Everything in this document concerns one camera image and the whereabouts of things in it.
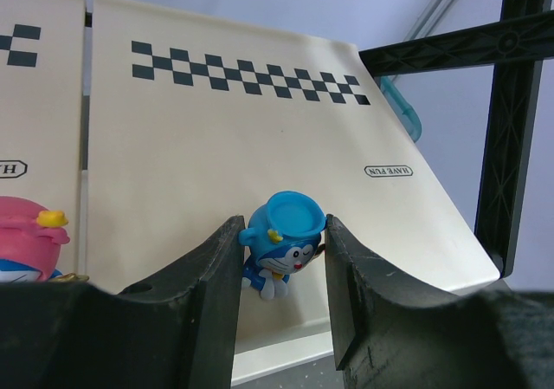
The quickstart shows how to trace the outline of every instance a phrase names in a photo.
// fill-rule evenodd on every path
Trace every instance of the checkered pattern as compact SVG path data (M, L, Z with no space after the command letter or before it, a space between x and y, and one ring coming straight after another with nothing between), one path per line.
M24 38L27 40L40 40L41 29L39 27L32 27L30 25L21 25L20 23L17 23L14 26L14 32L11 34L11 36L0 35L0 50L9 52L9 66L36 67L37 53L16 51L12 49L12 43L17 38Z
M319 73L319 78L312 78L308 70L295 68L295 75L285 75L280 66L267 64L267 72L256 71L254 64L246 60L237 60L236 68L223 65L219 55L206 54L206 62L192 62L185 49L170 49L170 56L163 57L152 53L152 45L146 42L132 42L132 52L151 57L151 66L132 65L132 76L139 79L154 80L154 70L167 70L173 73L173 82L185 86L194 86L194 76L207 77L214 90L229 91L229 82L238 81L244 86L247 94L262 94L261 86L270 86L277 97L292 99L293 93L302 92L306 100L320 101L321 96L329 95L334 103L346 103L353 98L358 105L369 105L364 94L355 94L359 87L353 75L345 75L344 80L337 81L331 73Z

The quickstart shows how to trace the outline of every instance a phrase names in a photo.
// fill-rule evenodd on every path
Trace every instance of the black metal bar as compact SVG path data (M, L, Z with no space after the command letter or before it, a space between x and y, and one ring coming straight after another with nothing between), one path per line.
M2 284L3 389L228 389L242 217L158 273L109 295L83 282Z
M459 298L365 248L328 218L335 363L348 389L544 388L554 381L554 294Z
M554 12L360 51L373 77L554 57Z
M504 0L501 18L533 18L551 2ZM475 235L502 276L513 271L541 70L533 60L494 68Z

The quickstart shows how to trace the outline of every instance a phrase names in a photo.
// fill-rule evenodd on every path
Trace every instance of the pink toy figure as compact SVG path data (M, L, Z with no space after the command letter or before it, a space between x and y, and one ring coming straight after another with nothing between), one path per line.
M69 242L63 211L24 198L0 196L0 282L47 281Z

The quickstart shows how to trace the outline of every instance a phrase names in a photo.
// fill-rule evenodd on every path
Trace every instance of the curved black plastic piece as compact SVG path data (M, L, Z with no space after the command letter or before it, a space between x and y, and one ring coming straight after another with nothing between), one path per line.
M436 289L328 217L335 362L353 388L521 388L554 381L554 295Z
M110 295L87 283L0 286L0 387L225 388L231 381L242 217Z

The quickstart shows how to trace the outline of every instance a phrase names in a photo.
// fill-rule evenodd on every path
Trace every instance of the white surface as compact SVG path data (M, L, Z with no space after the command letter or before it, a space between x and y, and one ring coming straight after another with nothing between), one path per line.
M231 385L240 385L331 354L331 332L314 334L239 353L235 355Z
M64 210L71 243L58 269L73 272L78 243L81 76L85 0L0 0L0 35L16 23L41 27L39 40L17 38L12 49L38 53L36 67L7 66L0 50L0 159L29 167L0 179L0 195Z
M334 104L132 78L132 40L154 55L188 49L335 75L355 75L372 106ZM426 282L459 293L498 277L471 230L361 64L356 47L126 0L95 0L89 145L87 273L119 291L196 247L233 214L276 191L307 193L362 242ZM409 165L405 178L370 178L367 165ZM329 330L323 258L291 281L284 300L242 292L237 353ZM287 351L289 361L306 356ZM271 360L258 372L283 365ZM243 367L240 360L237 367Z
M395 82L419 115L417 147L456 204L474 226L492 67L461 68L401 76Z

